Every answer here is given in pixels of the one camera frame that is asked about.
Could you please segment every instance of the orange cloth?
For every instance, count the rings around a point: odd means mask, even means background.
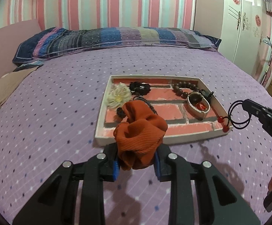
[[[122,108],[128,120],[114,130],[120,166],[123,170],[146,168],[153,164],[167,123],[141,100],[129,101]]]

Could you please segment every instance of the small bowl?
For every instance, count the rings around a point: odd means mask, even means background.
[[[201,93],[199,92],[192,92],[192,94],[199,94],[199,95],[202,95]],[[200,111],[199,109],[197,109],[194,105],[192,105],[189,101],[189,95],[187,97],[187,101],[188,101],[188,105],[189,105],[189,110],[195,115],[197,116],[198,118],[200,119],[204,119],[208,112],[210,111],[210,105],[209,105],[209,102],[203,97],[202,99],[202,103],[205,105],[205,107],[207,107],[207,110],[206,111]]]

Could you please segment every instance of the wardrobe door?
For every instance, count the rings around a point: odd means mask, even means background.
[[[218,51],[230,61],[234,59],[239,31],[241,30],[241,9],[241,0],[224,0],[222,42]]]
[[[194,30],[221,38],[223,16],[224,0],[196,0]]]
[[[241,30],[233,63],[249,75],[260,44],[261,16],[261,0],[242,0]]]

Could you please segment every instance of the crocheted flower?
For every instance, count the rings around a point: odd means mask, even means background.
[[[122,107],[131,99],[130,89],[123,83],[114,85],[107,97],[107,106],[113,109]]]

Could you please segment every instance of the polka dot bedsheet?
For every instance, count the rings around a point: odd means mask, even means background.
[[[98,112],[109,76],[121,74],[198,77],[226,110],[246,98],[272,107],[266,90],[218,52],[123,47],[46,61],[0,109],[0,213],[10,224],[64,160],[84,162],[102,151],[94,141]],[[247,115],[239,107],[233,118]],[[272,175],[272,138],[257,118],[244,130],[170,148],[190,162],[211,161],[262,224],[269,218],[263,199]],[[169,201],[170,182],[158,182],[152,166],[121,171],[116,182],[104,183],[107,225],[168,224]]]

